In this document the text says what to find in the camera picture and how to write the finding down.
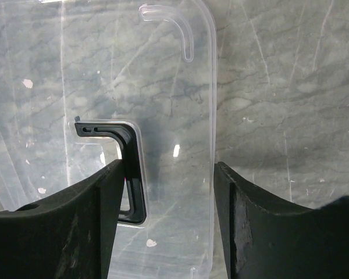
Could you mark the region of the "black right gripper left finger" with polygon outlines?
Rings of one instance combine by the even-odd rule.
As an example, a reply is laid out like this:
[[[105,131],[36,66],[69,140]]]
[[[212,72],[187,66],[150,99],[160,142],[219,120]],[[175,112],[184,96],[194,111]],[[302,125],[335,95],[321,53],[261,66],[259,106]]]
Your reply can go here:
[[[107,278],[124,186],[114,160],[92,176],[0,212],[0,278]]]

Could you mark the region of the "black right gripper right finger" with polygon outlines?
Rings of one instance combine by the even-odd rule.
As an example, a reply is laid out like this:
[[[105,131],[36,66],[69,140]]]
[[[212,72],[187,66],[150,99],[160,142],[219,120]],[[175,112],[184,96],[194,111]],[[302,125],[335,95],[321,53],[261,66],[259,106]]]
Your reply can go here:
[[[229,278],[349,278],[349,195],[306,208],[223,162],[213,185]]]

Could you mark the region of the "clear box lid black handle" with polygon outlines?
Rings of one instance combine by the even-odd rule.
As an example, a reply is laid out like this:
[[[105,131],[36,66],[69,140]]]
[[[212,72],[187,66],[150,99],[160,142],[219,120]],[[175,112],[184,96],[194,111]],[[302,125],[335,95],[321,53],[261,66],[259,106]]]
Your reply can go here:
[[[208,278],[215,99],[204,1],[0,1],[0,211],[122,157],[76,121],[126,124],[147,218],[117,227],[109,278]]]

